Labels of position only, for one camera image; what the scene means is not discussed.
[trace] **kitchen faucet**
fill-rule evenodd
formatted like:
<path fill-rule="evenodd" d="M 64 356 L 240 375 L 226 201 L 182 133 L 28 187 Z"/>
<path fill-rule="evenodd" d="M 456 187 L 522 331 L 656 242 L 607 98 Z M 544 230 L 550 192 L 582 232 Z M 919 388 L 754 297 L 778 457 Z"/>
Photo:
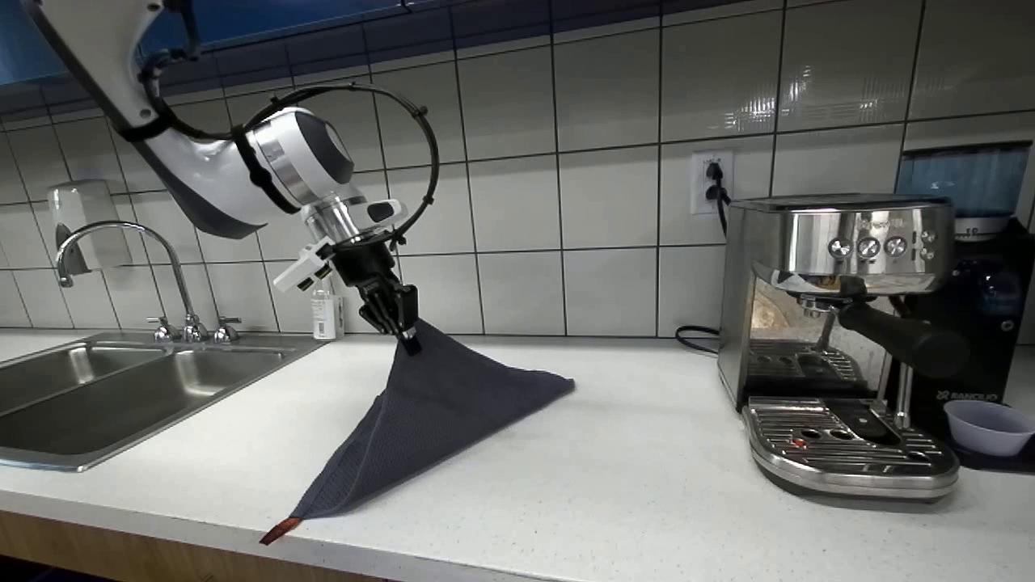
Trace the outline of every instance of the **kitchen faucet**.
<path fill-rule="evenodd" d="M 87 224 L 87 225 L 80 225 L 80 230 L 71 230 L 69 238 L 60 238 L 60 246 L 59 246 L 59 254 L 53 254 L 59 286 L 60 286 L 60 287 L 71 287 L 71 274 L 69 274 L 69 266 L 64 266 L 64 254 L 69 254 L 71 246 L 78 246 L 78 238 L 83 238 L 87 232 L 106 230 L 106 225 L 134 230 L 134 232 L 142 232 L 142 237 L 153 237 L 153 238 L 163 249 L 169 266 L 170 266 L 173 287 L 182 290 L 182 301 L 183 301 L 183 335 L 187 335 L 187 341 L 205 341 L 205 331 L 204 331 L 199 317 L 193 315 L 193 305 L 190 305 L 190 296 L 187 296 L 187 286 L 183 286 L 182 258 L 173 257 L 173 249 L 169 246 L 169 238 L 163 238 L 158 230 L 146 225 L 146 224 L 134 224 L 134 219 L 95 219 L 95 224 Z"/>

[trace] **sink basin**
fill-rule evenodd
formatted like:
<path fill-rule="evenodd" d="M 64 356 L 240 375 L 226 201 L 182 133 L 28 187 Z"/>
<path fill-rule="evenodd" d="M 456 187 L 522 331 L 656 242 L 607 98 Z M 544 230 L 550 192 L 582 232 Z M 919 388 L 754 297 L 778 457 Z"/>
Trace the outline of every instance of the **sink basin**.
<path fill-rule="evenodd" d="M 90 341 L 8 361 L 0 370 L 0 462 L 80 473 L 309 349 Z"/>

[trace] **dark gray towel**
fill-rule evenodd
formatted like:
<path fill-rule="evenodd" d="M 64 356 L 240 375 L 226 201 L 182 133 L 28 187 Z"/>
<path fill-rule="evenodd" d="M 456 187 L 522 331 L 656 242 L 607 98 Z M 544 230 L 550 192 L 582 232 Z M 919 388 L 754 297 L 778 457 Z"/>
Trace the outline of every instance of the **dark gray towel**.
<path fill-rule="evenodd" d="M 499 365 L 424 319 L 418 343 L 395 349 L 387 388 L 263 545 L 304 518 L 341 514 L 575 388 L 558 375 Z"/>

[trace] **espresso machine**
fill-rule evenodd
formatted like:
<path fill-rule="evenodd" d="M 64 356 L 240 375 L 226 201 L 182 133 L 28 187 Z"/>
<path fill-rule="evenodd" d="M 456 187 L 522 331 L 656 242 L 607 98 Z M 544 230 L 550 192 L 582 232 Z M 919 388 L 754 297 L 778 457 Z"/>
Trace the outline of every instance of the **espresso machine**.
<path fill-rule="evenodd" d="M 891 297 L 945 282 L 950 238 L 945 201 L 838 194 L 732 208 L 718 370 L 774 481 L 916 500 L 955 490 L 955 454 L 913 426 L 909 401 L 913 373 L 955 375 L 968 343 L 891 310 Z"/>

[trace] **kitchen counter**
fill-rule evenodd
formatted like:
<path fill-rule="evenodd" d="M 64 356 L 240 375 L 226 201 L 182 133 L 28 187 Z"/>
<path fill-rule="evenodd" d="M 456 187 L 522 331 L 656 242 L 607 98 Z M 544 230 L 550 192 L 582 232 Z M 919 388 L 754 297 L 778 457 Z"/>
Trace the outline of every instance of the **kitchen counter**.
<path fill-rule="evenodd" d="M 0 512 L 381 579 L 1035 577 L 1030 474 L 964 470 L 939 505 L 794 498 L 754 470 L 711 356 L 465 343 L 569 375 L 575 394 L 274 547 L 258 536 L 381 391 L 387 341 L 331 343 L 90 473 L 0 470 Z M 39 343 L 0 335 L 0 358 L 28 349 Z"/>

